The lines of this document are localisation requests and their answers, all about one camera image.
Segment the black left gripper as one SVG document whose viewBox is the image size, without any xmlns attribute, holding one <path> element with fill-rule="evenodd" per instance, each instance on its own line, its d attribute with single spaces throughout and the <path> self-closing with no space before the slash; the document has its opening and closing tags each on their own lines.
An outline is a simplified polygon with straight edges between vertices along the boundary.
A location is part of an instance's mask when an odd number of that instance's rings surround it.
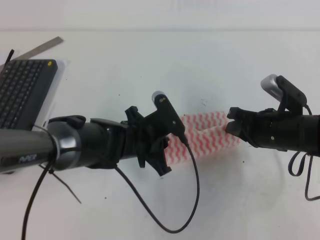
<svg viewBox="0 0 320 240">
<path fill-rule="evenodd" d="M 139 122 L 144 117 L 136 106 L 129 107 L 125 114 L 127 120 L 120 122 L 125 129 L 120 159 L 137 158 L 140 168 L 145 168 L 148 163 L 160 177 L 171 172 L 172 169 L 167 165 L 165 157 L 170 128 L 154 119 Z"/>
</svg>

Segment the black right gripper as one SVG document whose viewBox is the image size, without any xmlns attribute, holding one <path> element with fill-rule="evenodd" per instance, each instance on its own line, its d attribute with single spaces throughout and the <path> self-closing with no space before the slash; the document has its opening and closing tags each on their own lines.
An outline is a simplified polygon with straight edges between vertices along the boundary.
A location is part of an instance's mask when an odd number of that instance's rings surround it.
<svg viewBox="0 0 320 240">
<path fill-rule="evenodd" d="M 230 121 L 225 131 L 255 148 L 275 149 L 286 152 L 288 149 L 276 143 L 276 123 L 279 113 L 273 108 L 267 108 L 258 112 L 244 110 L 239 107 L 231 107 L 227 114 Z"/>
</svg>

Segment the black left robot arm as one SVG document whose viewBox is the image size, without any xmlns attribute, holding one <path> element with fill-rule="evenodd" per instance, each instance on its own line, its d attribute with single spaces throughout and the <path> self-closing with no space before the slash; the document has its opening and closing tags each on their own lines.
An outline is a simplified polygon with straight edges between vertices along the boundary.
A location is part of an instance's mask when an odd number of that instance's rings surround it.
<svg viewBox="0 0 320 240">
<path fill-rule="evenodd" d="M 137 158 L 141 168 L 150 165 L 163 176 L 171 171 L 165 148 L 168 130 L 157 112 L 142 116 L 138 108 L 125 111 L 127 119 L 87 121 L 81 115 L 52 118 L 44 131 L 2 129 L 0 171 L 16 171 L 44 163 L 53 170 L 86 167 L 115 169 L 120 160 Z"/>
</svg>

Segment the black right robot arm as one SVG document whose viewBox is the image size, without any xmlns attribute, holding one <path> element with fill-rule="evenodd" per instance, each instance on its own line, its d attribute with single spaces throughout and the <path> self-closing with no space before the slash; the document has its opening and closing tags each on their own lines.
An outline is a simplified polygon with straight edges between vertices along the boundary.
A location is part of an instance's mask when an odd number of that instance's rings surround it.
<svg viewBox="0 0 320 240">
<path fill-rule="evenodd" d="M 255 148 L 320 155 L 320 117 L 278 112 L 273 108 L 254 112 L 231 107 L 225 131 Z"/>
</svg>

